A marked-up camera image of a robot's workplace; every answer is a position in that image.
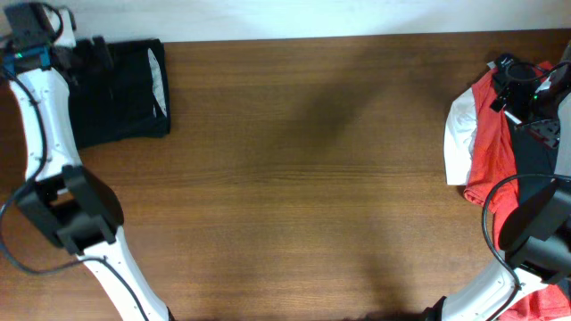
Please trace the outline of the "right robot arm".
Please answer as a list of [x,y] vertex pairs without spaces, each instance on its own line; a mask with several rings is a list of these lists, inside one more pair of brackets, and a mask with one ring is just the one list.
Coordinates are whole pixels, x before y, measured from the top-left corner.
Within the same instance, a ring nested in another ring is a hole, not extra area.
[[444,131],[449,185],[482,209],[492,262],[425,320],[570,316],[570,58],[498,57],[452,104]]

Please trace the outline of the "black shorts with white stripe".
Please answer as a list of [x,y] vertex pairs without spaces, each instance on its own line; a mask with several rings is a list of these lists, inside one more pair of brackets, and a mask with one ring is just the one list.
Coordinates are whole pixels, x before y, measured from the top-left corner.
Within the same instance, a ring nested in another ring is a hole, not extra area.
[[170,90],[165,48],[145,39],[107,45],[114,67],[72,72],[70,123],[78,149],[170,133]]

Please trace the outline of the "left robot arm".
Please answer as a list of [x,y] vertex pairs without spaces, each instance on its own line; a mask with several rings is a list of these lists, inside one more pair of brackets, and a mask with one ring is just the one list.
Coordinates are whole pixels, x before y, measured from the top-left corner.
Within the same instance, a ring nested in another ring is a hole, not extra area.
[[135,262],[115,192],[85,167],[83,148],[166,136],[170,93],[163,43],[77,39],[66,6],[8,4],[1,74],[18,104],[27,163],[15,206],[74,265],[87,267],[125,320],[169,320]]

